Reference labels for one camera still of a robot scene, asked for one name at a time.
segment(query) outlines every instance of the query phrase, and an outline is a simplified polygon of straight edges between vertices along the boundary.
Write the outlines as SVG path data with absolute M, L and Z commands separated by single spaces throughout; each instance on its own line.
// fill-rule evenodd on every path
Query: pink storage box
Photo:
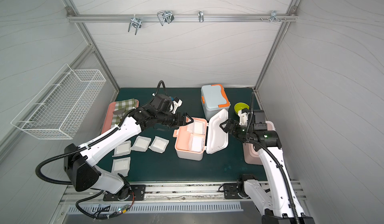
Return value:
M 275 126 L 271 121 L 265 121 L 268 131 L 275 131 Z M 248 164 L 262 165 L 262 160 L 257 151 L 253 149 L 251 143 L 243 143 L 244 160 Z
M 173 133 L 173 137 L 176 137 L 175 149 L 179 158 L 200 161 L 204 151 L 213 154 L 228 146 L 228 133 L 220 128 L 220 124 L 228 119 L 226 109 L 219 111 L 209 122 L 203 118 L 192 118 L 193 123 L 181 126 Z

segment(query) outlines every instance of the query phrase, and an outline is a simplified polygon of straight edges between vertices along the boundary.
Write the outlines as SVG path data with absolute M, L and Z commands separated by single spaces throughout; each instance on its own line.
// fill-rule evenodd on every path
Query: dark green table mat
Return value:
M 151 99 L 155 91 L 156 88 L 121 88 L 116 101 L 135 98 L 142 105 Z M 186 111 L 191 117 L 205 118 L 200 101 L 200 88 L 167 88 L 167 92 L 170 96 L 179 97 L 183 101 L 178 111 Z M 225 88 L 225 93 L 231 103 L 229 117 L 238 120 L 233 107 L 238 102 L 249 104 L 252 89 Z M 139 134 L 152 140 L 155 136 L 159 136 L 169 140 L 169 144 L 164 153 L 148 149 L 146 152 L 132 151 L 127 155 L 131 156 L 128 181 L 234 181 L 240 174 L 255 174 L 259 181 L 266 181 L 263 166 L 245 163 L 242 143 L 233 136 L 229 136 L 227 148 L 213 154 L 204 152 L 201 161 L 193 161 L 177 157 L 173 130 L 147 129 Z M 133 145 L 136 136 L 130 140 Z M 111 171 L 113 159 L 127 157 L 112 157 L 112 155 L 113 151 L 99 161 L 98 166 Z

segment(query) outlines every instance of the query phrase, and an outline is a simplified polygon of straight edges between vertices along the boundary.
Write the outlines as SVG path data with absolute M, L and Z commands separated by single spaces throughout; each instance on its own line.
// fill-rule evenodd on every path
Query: wire mesh basket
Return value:
M 63 76 L 44 97 L 39 95 L 43 88 L 11 124 L 37 139 L 72 139 L 106 80 L 99 70 L 69 69 L 60 73 Z

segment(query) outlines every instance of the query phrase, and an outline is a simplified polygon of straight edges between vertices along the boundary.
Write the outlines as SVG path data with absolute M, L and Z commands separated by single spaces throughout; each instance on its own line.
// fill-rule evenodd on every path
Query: green plaid cloth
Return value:
M 136 101 L 135 99 L 132 98 L 129 100 L 116 102 L 115 111 L 120 110 L 121 108 L 125 108 L 124 113 L 126 113 L 127 111 L 133 109 L 134 107 L 136 107 Z M 124 113 L 120 115 L 115 115 L 115 114 L 113 115 L 111 128 L 113 128 L 115 124 L 118 124 L 120 122 L 121 115 L 124 115 Z

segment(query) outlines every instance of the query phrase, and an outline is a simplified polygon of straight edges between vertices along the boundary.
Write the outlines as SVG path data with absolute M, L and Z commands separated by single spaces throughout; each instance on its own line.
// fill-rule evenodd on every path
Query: aluminum rail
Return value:
M 137 17 L 141 22 L 159 22 L 156 14 L 148 15 L 73 15 L 68 16 L 70 22 L 130 22 Z M 172 22 L 199 22 L 198 14 L 174 14 Z M 204 14 L 204 22 L 269 22 L 270 14 Z M 297 15 L 276 14 L 275 22 L 295 22 Z

